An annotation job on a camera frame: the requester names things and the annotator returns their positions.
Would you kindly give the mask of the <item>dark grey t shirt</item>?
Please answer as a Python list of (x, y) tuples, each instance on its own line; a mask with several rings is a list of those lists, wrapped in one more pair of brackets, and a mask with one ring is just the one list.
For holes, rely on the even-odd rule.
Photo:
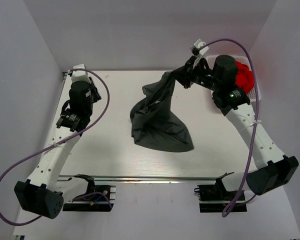
[(184, 153), (194, 149), (187, 126), (171, 111), (176, 80), (166, 71), (157, 82), (142, 87), (144, 98), (131, 109), (131, 137), (147, 149)]

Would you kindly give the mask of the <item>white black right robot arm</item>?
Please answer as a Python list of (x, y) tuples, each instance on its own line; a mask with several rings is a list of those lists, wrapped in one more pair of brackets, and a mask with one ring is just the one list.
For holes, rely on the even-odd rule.
[(257, 108), (236, 84), (238, 64), (232, 56), (217, 56), (213, 68), (205, 58), (196, 60), (192, 56), (172, 75), (186, 89), (194, 83), (212, 91), (215, 106), (233, 124), (254, 160), (256, 170), (224, 174), (216, 179), (213, 188), (219, 198), (226, 200), (239, 189), (260, 196), (291, 180), (299, 162), (295, 156), (286, 156), (256, 119)]

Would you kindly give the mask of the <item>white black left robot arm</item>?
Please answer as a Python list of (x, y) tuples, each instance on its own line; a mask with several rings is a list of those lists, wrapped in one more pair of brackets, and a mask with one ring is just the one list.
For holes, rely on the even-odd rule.
[(26, 181), (18, 181), (14, 192), (23, 210), (54, 219), (67, 203), (78, 196), (89, 200), (95, 196), (96, 187), (91, 176), (77, 174), (59, 183), (60, 172), (81, 131), (87, 127), (93, 104), (101, 100), (89, 76), (71, 77), (69, 100), (62, 108), (53, 130), (51, 149), (42, 154), (37, 167)]

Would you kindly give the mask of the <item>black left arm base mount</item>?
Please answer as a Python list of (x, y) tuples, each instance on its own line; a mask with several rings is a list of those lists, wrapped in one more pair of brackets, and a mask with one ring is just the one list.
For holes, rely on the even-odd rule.
[(115, 185), (96, 185), (88, 196), (63, 205), (63, 212), (110, 212), (115, 203)]

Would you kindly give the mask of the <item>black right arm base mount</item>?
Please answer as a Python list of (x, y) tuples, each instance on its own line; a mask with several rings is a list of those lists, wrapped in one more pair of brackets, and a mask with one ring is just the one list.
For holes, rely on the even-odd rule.
[(200, 213), (222, 213), (235, 198), (236, 191), (226, 191), (217, 184), (201, 184), (194, 188), (198, 196)]

